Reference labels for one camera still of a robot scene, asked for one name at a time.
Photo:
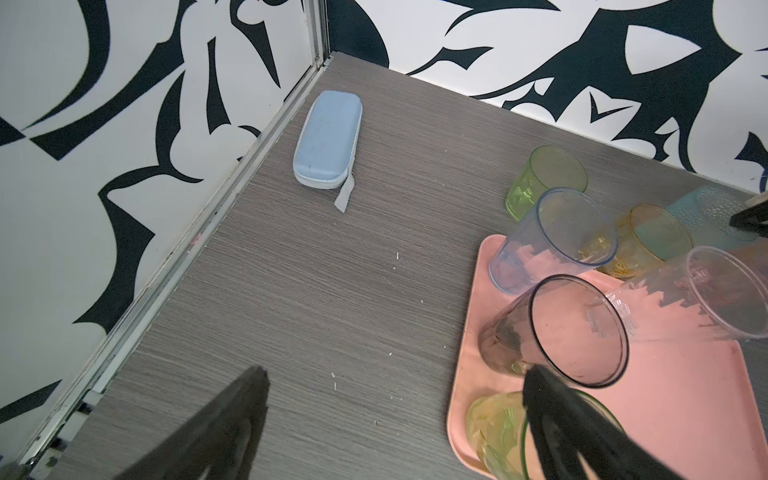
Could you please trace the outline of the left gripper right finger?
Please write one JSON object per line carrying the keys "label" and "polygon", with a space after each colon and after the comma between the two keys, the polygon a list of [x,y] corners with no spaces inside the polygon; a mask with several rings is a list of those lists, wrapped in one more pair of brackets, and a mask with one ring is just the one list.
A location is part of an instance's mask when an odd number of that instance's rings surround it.
{"label": "left gripper right finger", "polygon": [[547,479],[678,479],[542,366],[524,379],[523,405]]}

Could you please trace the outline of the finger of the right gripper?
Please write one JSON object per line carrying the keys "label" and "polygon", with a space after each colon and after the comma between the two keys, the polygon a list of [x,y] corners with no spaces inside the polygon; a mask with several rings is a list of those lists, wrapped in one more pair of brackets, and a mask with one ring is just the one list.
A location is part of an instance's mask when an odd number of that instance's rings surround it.
{"label": "finger of the right gripper", "polygon": [[729,220],[729,225],[739,231],[751,232],[760,237],[767,237],[767,216],[768,201],[763,200],[754,206],[734,214]]}

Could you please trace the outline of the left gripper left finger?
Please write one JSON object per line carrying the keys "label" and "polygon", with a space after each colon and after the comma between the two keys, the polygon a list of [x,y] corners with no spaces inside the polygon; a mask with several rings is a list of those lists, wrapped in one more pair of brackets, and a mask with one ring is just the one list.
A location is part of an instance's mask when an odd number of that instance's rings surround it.
{"label": "left gripper left finger", "polygon": [[245,370],[119,479],[248,479],[262,437],[270,381]]}

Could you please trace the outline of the teal dimpled tumbler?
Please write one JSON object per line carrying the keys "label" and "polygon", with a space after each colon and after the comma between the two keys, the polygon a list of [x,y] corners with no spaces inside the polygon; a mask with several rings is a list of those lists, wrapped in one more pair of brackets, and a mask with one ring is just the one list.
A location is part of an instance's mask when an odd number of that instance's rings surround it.
{"label": "teal dimpled tumbler", "polygon": [[731,217],[745,208],[745,202],[728,191],[705,185],[679,198],[665,210],[686,228],[695,246],[731,251],[758,238],[757,233],[730,225]]}

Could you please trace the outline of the tall green glass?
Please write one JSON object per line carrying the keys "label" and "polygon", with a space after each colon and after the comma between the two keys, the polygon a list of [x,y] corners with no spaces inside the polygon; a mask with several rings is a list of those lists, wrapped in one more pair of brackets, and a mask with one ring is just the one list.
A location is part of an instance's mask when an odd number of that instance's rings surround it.
{"label": "tall green glass", "polygon": [[493,478],[545,477],[522,392],[478,398],[469,407],[465,426],[471,449]]}

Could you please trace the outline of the clear tall glass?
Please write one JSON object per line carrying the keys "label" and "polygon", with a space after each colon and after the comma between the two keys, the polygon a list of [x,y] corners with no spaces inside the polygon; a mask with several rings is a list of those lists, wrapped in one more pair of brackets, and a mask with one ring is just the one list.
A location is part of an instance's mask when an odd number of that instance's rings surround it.
{"label": "clear tall glass", "polygon": [[606,297],[637,342],[767,337],[767,281],[715,247],[695,247]]}

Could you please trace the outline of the dark grey tumbler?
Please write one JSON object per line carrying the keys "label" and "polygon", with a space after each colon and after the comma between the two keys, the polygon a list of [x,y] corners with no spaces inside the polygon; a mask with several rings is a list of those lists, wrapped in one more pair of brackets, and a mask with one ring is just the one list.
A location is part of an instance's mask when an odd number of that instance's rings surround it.
{"label": "dark grey tumbler", "polygon": [[614,305],[592,283],[549,276],[502,309],[478,335],[492,370],[523,376],[535,365],[586,388],[617,383],[629,362],[629,339]]}

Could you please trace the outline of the pink plastic tray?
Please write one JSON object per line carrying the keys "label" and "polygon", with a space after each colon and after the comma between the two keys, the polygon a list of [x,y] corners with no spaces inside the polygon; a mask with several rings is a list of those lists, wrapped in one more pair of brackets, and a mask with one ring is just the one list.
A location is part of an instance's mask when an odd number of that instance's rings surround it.
{"label": "pink plastic tray", "polygon": [[[512,297],[501,293],[488,263],[504,237],[479,245],[448,407],[451,448],[468,469],[487,476],[466,438],[466,414],[478,398],[521,390],[519,377],[491,370],[477,342],[481,326]],[[764,479],[767,442],[739,344],[715,341],[631,346],[628,369],[592,396],[643,449],[686,479]]]}

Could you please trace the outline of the blue tall tumbler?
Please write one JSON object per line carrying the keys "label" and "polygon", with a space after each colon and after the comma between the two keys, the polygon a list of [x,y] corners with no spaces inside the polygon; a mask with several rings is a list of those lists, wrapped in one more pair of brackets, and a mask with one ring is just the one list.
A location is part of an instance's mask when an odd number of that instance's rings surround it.
{"label": "blue tall tumbler", "polygon": [[489,261],[498,290],[518,295],[556,274],[580,275],[618,251],[615,223],[598,203],[570,188],[541,195]]}

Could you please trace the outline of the short green glass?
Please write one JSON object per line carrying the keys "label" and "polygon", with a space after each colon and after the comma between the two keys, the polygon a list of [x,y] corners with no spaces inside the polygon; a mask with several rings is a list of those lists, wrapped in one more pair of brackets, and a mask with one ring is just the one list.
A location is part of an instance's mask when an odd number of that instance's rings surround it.
{"label": "short green glass", "polygon": [[561,187],[585,192],[588,184],[587,171],[575,156],[558,147],[540,146],[513,181],[505,207],[514,221],[520,221],[544,192]]}

